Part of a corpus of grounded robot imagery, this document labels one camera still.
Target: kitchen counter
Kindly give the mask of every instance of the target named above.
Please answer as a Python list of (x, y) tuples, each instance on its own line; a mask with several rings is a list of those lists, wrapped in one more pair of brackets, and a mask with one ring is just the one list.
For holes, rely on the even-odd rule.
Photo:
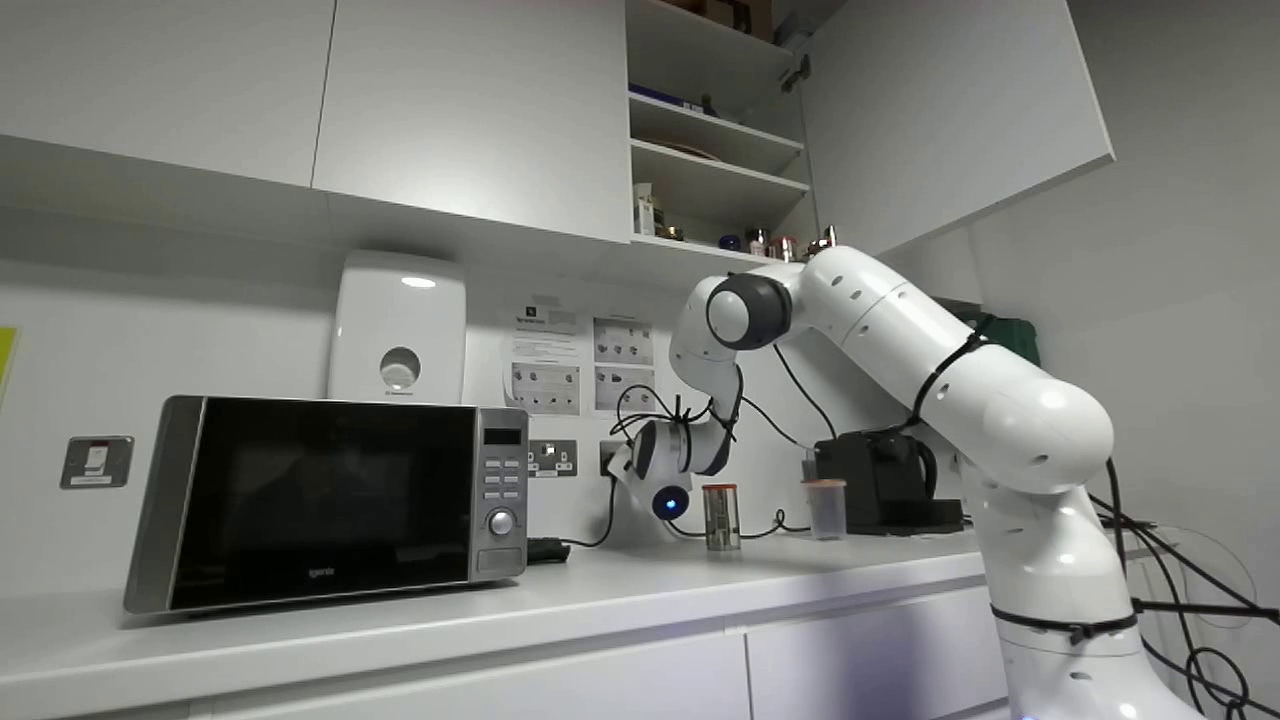
[(204, 619), (128, 618), (122, 592), (0, 601), (0, 717), (210, 697), (353, 673), (980, 582), (972, 532), (813, 542), (716, 559), (701, 542), (573, 550), (498, 587)]

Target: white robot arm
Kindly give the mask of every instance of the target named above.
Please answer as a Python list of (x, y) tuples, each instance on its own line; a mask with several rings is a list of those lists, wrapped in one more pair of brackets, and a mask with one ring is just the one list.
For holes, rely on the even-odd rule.
[(689, 297), (671, 364), (710, 396), (710, 420), (654, 420), (611, 464), (659, 518), (687, 506), (687, 473), (714, 475), (742, 396), (737, 351), (805, 328), (947, 438), (987, 570), (1012, 717), (1201, 717), (1160, 682), (1142, 648), (1128, 585), (1082, 487), (1111, 455), (1106, 410), (973, 331), (858, 250), (805, 265), (707, 278)]

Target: white wall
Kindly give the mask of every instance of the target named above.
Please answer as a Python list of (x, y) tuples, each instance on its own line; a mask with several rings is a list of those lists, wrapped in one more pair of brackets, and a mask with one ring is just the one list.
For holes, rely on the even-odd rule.
[[(0, 325), (22, 329), (0, 400), (0, 596), (123, 587), (165, 397), (323, 396), (340, 266), (338, 254), (287, 245), (0, 210)], [(666, 364), (684, 293), (468, 268), (465, 402), (502, 404), (503, 309), (535, 292), (585, 311), (650, 318), (658, 389), (668, 401), (677, 391), (686, 402), (704, 401)], [(884, 424), (904, 413), (829, 343), (803, 337), (796, 345), (787, 350), (792, 365), (837, 427)], [(783, 428), (808, 442), (823, 436), (772, 354), (741, 361), (748, 395)], [(531, 534), (598, 534), (608, 483), (590, 468), (611, 424), (531, 421), (532, 437), (577, 439), (586, 459), (577, 478), (531, 480)], [(82, 434), (137, 439), (127, 487), (58, 488), (67, 439)], [(718, 479), (740, 483), (746, 530), (767, 528), (776, 507), (805, 523), (800, 451), (748, 409), (736, 434)], [(628, 514), (625, 500), (620, 492), (611, 542), (666, 539), (645, 512)], [(700, 527), (700, 502), (682, 524)]]
[[(1117, 161), (972, 228), (986, 305), (1034, 322), (1046, 368), (1108, 407), (1126, 510), (1221, 538), (1280, 603), (1280, 4), (1071, 12)], [(1280, 630), (1201, 630), (1280, 705)]]

